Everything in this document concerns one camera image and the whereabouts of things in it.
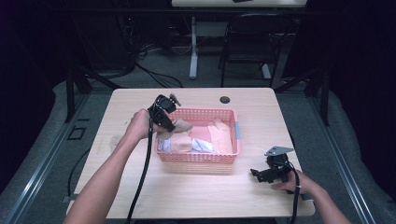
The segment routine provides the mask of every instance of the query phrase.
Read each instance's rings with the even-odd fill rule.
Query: white desk
[[[273,146],[292,147],[273,90],[253,89],[131,89],[114,91],[75,193],[81,192],[111,153],[112,136],[123,135],[131,116],[148,108],[159,94],[174,93],[185,107],[232,108],[240,130],[240,154],[233,164],[162,162],[151,154],[145,183],[133,218],[290,217],[293,195],[259,183],[250,168],[268,169],[264,152]],[[231,102],[222,104],[221,96]],[[126,218],[142,174],[147,140],[128,160],[108,218]],[[290,161],[301,169],[295,152]],[[312,201],[301,201],[298,216],[315,213]]]
[[[306,0],[251,0],[246,2],[235,3],[233,0],[172,0],[173,7],[305,7]],[[196,47],[197,23],[194,17],[191,20],[191,65],[190,79],[197,78],[198,52]],[[221,36],[224,35],[225,25],[220,25]],[[263,73],[268,75],[268,67],[263,67]]]

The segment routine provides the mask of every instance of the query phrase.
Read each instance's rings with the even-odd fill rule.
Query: chair
[[[272,87],[282,43],[291,27],[292,19],[279,14],[248,13],[231,19],[219,60],[221,87],[224,86],[226,63],[257,63],[259,70],[266,63],[272,63],[269,85]]]

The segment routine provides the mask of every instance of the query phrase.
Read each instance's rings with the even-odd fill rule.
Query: pink plastic basket
[[[171,120],[184,119],[194,129],[191,135],[201,139],[206,139],[207,134],[195,132],[195,127],[206,127],[214,119],[221,119],[221,121],[230,127],[230,137],[233,147],[232,154],[218,154],[218,153],[192,153],[192,152],[163,152],[159,150],[159,140],[155,141],[155,149],[162,161],[192,161],[192,162],[217,162],[217,163],[233,163],[235,157],[239,154],[239,127],[236,118],[236,113],[232,109],[216,109],[216,108],[178,108],[175,112],[169,115]]]

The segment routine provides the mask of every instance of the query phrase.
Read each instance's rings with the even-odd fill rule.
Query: tabletop
[[[159,95],[174,93],[181,107],[230,108],[237,115],[240,154],[232,164],[162,162],[152,149],[148,173],[133,218],[290,217],[293,195],[259,183],[250,173],[268,169],[264,152],[273,146],[292,147],[276,96],[268,88],[121,89],[113,92],[92,144],[75,193],[112,151],[140,108]],[[230,98],[223,104],[222,96]],[[120,189],[107,218],[126,218],[142,174],[148,140],[142,140],[127,162]],[[294,151],[290,162],[301,169]],[[298,216],[311,216],[311,200],[299,201]]]
[[[305,7],[306,0],[172,0],[173,7]]]

